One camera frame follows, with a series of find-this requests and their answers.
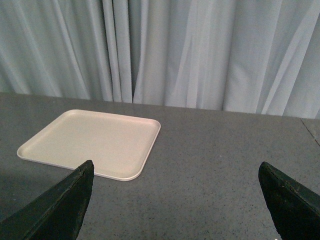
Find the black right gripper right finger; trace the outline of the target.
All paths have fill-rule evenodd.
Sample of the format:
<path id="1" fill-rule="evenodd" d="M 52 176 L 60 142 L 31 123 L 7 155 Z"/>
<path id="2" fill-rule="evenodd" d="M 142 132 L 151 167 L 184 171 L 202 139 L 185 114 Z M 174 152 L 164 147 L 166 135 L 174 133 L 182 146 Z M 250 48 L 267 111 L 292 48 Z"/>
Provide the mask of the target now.
<path id="1" fill-rule="evenodd" d="M 258 180 L 274 226 L 283 240 L 320 238 L 320 196 L 268 162 Z"/>

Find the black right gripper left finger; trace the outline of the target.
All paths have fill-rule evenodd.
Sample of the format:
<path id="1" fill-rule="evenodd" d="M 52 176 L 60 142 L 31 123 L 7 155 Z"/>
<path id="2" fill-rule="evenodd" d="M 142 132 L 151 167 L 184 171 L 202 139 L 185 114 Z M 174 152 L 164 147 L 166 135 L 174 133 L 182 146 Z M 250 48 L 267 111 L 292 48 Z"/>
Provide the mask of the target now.
<path id="1" fill-rule="evenodd" d="M 85 161 L 21 210 L 0 223 L 2 240 L 75 240 L 86 214 L 94 164 Z"/>

